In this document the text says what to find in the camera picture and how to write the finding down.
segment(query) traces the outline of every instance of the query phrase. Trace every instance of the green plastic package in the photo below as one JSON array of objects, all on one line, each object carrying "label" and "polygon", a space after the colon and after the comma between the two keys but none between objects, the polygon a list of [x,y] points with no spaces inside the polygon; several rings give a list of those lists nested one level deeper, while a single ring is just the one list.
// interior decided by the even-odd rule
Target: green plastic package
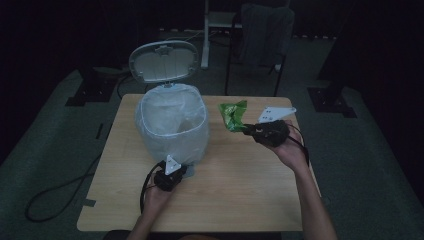
[{"label": "green plastic package", "polygon": [[247,101],[242,100],[236,104],[222,103],[218,105],[224,120],[225,127],[231,132],[242,132],[246,127],[241,122],[244,112],[247,108]]}]

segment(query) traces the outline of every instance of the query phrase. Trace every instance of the gray cloth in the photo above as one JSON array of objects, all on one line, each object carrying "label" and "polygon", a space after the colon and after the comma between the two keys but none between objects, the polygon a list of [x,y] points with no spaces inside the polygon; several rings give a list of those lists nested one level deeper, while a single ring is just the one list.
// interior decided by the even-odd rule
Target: gray cloth
[{"label": "gray cloth", "polygon": [[247,3],[241,7],[241,22],[243,42],[239,60],[252,66],[280,64],[288,51],[294,12],[288,7]]}]

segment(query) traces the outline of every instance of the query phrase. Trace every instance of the open lid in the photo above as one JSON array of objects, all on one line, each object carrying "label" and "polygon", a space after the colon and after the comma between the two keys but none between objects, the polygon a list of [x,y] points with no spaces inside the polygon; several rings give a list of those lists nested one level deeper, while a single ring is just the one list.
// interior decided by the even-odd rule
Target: open lid
[{"label": "open lid", "polygon": [[198,68],[195,46],[185,41],[163,41],[143,45],[131,53],[129,68],[144,83],[170,82],[188,78]]}]

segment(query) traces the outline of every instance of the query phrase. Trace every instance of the table top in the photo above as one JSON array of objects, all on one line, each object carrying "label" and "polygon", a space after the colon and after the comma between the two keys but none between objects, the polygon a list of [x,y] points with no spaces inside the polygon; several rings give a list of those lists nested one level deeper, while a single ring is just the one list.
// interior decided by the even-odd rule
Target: table top
[{"label": "table top", "polygon": [[[144,179],[156,164],[135,123],[141,94],[123,97],[83,206],[81,231],[131,230],[140,215]],[[202,96],[209,111],[210,139],[193,177],[184,179],[153,232],[301,231],[293,172],[252,137],[225,128],[221,103],[247,100],[243,123],[254,124],[267,106],[291,107],[287,98]],[[298,126],[294,114],[285,119]]]}]

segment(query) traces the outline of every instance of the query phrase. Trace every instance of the chair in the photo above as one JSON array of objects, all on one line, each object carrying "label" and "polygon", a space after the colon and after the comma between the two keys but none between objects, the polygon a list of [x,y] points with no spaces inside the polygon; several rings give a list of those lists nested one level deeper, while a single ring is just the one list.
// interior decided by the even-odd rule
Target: chair
[{"label": "chair", "polygon": [[[225,95],[228,95],[233,58],[253,67],[268,66],[271,68],[269,74],[280,64],[273,96],[277,95],[294,23],[294,13],[288,8],[289,4],[290,0],[268,3],[249,1],[234,15],[230,30]],[[236,31],[236,26],[240,25],[242,34]]]}]

